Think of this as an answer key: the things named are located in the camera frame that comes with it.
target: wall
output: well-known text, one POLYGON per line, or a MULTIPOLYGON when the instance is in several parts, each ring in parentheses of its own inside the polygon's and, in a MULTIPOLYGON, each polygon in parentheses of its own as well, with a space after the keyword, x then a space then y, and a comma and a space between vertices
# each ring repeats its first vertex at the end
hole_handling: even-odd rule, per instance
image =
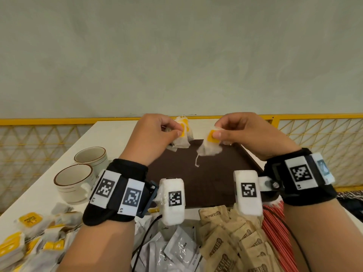
POLYGON ((363 0, 0 0, 0 118, 362 112, 363 0))

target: mug handle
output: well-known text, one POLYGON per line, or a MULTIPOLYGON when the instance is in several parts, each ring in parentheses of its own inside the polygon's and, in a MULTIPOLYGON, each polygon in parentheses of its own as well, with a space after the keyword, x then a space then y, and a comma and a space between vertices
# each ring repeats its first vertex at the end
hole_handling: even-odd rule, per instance
POLYGON ((86 198, 89 199, 91 195, 92 186, 88 182, 84 182, 81 184, 81 188, 86 190, 86 198))

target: black wristband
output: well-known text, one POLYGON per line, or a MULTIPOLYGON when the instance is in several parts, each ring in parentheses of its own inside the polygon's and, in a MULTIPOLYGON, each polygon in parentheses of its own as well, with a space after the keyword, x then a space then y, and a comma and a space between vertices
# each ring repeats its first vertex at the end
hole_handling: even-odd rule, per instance
POLYGON ((284 191, 281 192, 282 199, 285 203, 292 206, 305 206, 317 204, 325 201, 330 201, 337 196, 331 184, 324 185, 320 183, 318 187, 297 190, 295 183, 293 182, 289 169, 285 165, 285 160, 310 155, 311 151, 307 148, 302 148, 299 151, 295 151, 286 155, 280 155, 267 160, 264 173, 268 177, 282 183, 284 191))
MULTIPOLYGON (((138 181, 145 181, 148 167, 133 161, 114 159, 107 167, 108 171, 113 171, 120 173, 124 178, 132 178, 138 181)), ((121 186, 126 187, 126 183, 119 181, 115 187, 115 191, 121 191, 121 186)), ((109 204, 114 205, 113 201, 110 199, 109 204)), ((84 214, 83 223, 88 226, 99 225, 106 220, 114 220, 119 222, 130 222, 134 219, 134 216, 119 215, 116 210, 104 209, 99 206, 88 204, 84 214)))

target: hand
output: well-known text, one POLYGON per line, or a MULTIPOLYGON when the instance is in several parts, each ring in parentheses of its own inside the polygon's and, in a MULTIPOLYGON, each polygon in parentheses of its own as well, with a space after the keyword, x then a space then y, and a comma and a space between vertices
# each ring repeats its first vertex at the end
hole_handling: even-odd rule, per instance
POLYGON ((182 132, 183 127, 166 115, 145 114, 137 122, 120 158, 149 166, 182 132), (173 130, 166 133, 161 126, 173 130))
POLYGON ((225 130, 215 131, 214 138, 242 144, 263 161, 301 149, 287 135, 252 112, 226 114, 215 126, 225 130))

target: mug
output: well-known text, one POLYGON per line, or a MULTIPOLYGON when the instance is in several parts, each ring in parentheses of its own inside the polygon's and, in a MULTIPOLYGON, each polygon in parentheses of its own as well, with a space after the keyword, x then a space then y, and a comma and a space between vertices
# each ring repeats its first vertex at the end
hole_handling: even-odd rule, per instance
POLYGON ((61 170, 54 177, 54 184, 62 199, 69 204, 87 199, 96 181, 93 171, 88 164, 75 164, 61 170))
POLYGON ((78 164, 91 165, 96 177, 109 165, 106 149, 103 147, 90 147, 79 151, 74 156, 74 160, 78 164))

